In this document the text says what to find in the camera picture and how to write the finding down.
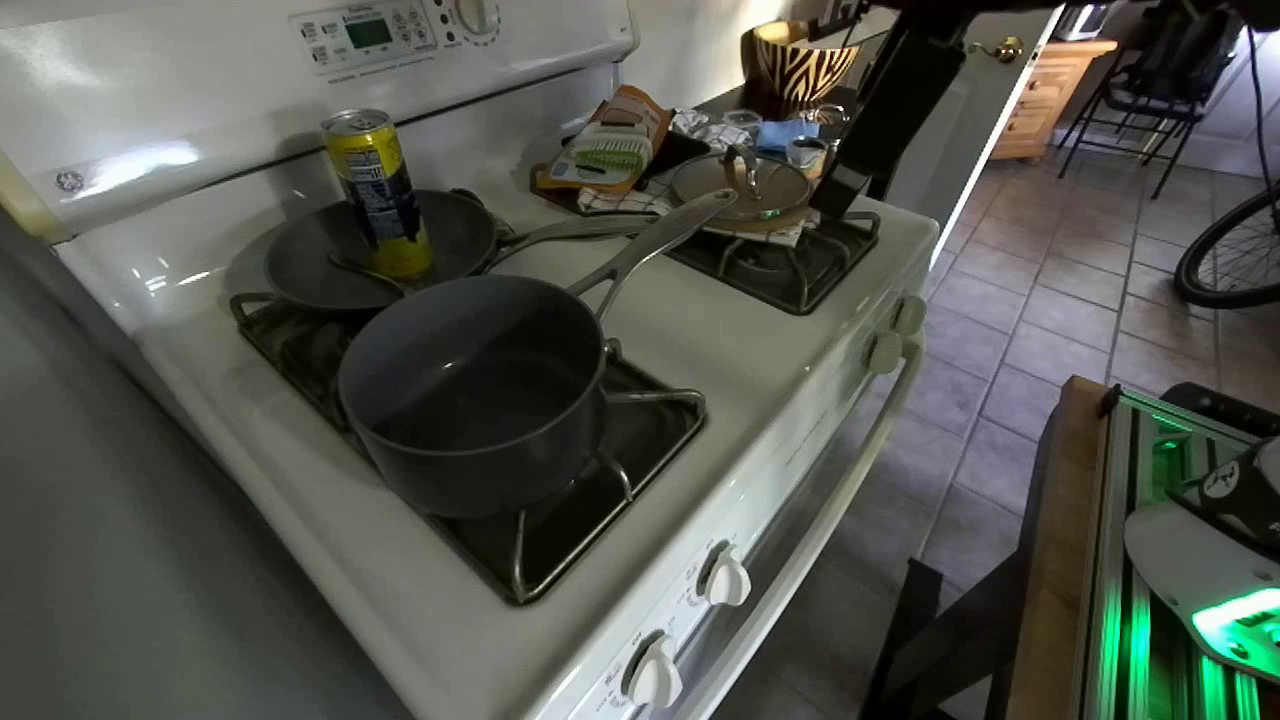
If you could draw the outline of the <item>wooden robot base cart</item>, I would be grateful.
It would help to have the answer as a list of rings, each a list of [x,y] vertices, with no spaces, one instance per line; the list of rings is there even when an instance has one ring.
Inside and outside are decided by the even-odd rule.
[[[1280,720],[1277,566],[1187,510],[1254,436],[1071,377],[1024,510],[1009,720]]]

